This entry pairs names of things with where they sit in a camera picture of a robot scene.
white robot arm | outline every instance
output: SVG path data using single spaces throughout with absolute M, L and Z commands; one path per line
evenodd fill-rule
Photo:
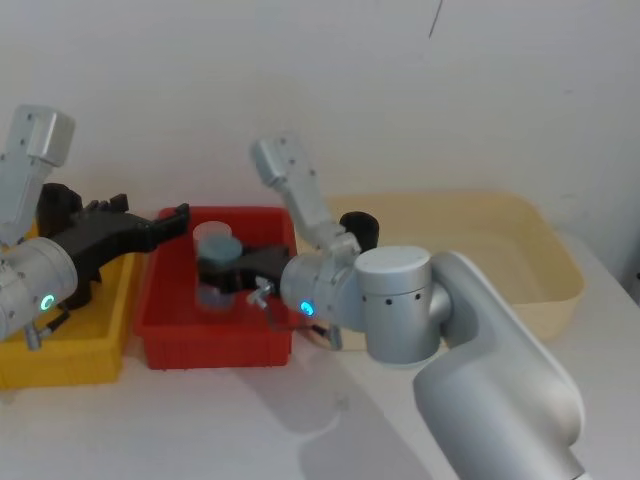
M 570 449 L 584 424 L 578 388 L 471 261 L 411 246 L 360 254 L 294 136 L 262 140 L 252 157 L 320 250 L 287 264 L 279 287 L 289 308 L 363 332 L 388 365 L 419 364 L 447 343 L 413 387 L 461 480 L 589 479 Z
M 45 178 L 67 158 L 75 122 L 50 107 L 16 109 L 5 153 L 0 154 L 0 341 L 24 329 L 27 346 L 37 350 L 68 311 L 37 329 L 34 321 L 70 297 L 111 259 L 149 252 L 187 230 L 189 207 L 150 222 L 92 202 L 67 231 L 53 238 L 21 239 L 31 228 Z

plastic cup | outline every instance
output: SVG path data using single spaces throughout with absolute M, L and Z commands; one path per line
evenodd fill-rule
M 193 230 L 196 257 L 222 266 L 242 255 L 242 244 L 231 236 L 231 227 L 222 222 L 205 222 Z M 224 294 L 214 286 L 198 282 L 196 301 L 204 309 L 229 310 L 235 301 L 234 294 Z
M 231 227 L 224 222 L 204 222 L 193 229 L 193 244 L 198 251 L 200 240 L 214 235 L 231 236 Z

table surface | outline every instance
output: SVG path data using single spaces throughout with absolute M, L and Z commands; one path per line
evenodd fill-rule
M 640 309 L 579 241 L 587 289 L 549 347 L 581 388 L 594 480 L 640 472 Z M 294 340 L 287 367 L 160 372 L 129 345 L 115 385 L 0 393 L 3 480 L 455 480 L 415 370 Z

